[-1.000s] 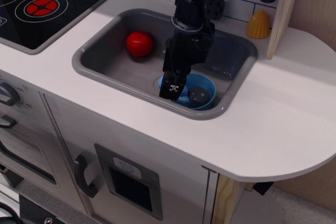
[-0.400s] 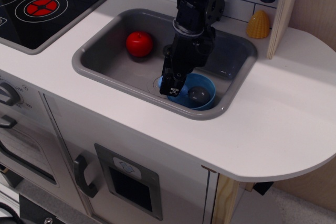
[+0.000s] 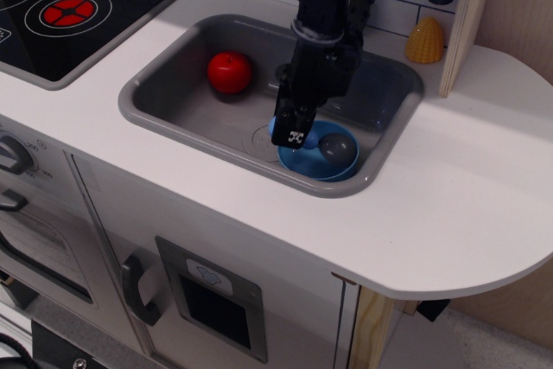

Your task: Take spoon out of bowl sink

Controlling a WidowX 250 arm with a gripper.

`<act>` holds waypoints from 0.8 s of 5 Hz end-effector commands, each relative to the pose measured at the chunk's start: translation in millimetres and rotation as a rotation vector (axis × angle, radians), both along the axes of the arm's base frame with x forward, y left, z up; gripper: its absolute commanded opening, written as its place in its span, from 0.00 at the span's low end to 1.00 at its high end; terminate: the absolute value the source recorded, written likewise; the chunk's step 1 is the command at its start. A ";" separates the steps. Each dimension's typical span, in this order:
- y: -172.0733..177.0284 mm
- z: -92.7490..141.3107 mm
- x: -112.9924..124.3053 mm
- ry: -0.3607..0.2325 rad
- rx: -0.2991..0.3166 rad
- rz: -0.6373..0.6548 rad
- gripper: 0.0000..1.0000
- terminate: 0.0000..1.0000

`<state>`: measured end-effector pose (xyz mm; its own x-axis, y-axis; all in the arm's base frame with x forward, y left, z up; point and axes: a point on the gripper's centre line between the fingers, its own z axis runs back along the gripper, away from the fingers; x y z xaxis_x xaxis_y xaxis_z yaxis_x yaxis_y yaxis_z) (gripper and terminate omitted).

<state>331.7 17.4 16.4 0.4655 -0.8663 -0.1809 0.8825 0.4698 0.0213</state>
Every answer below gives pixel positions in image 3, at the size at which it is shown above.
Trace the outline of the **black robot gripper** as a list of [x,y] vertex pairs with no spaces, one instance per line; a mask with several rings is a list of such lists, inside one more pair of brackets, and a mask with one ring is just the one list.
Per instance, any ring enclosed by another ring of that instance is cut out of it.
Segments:
[[279,88],[271,142],[300,149],[316,110],[328,99],[346,94],[360,63],[360,35],[347,34],[336,45],[324,48],[299,40],[292,61],[276,70]]

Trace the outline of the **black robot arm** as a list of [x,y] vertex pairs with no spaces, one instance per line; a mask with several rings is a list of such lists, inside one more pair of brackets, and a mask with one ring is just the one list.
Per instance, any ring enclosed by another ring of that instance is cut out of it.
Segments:
[[270,134],[276,146],[301,148],[319,107],[346,95],[362,61],[363,30],[373,0],[299,0],[291,29],[296,46],[276,73],[279,88]]

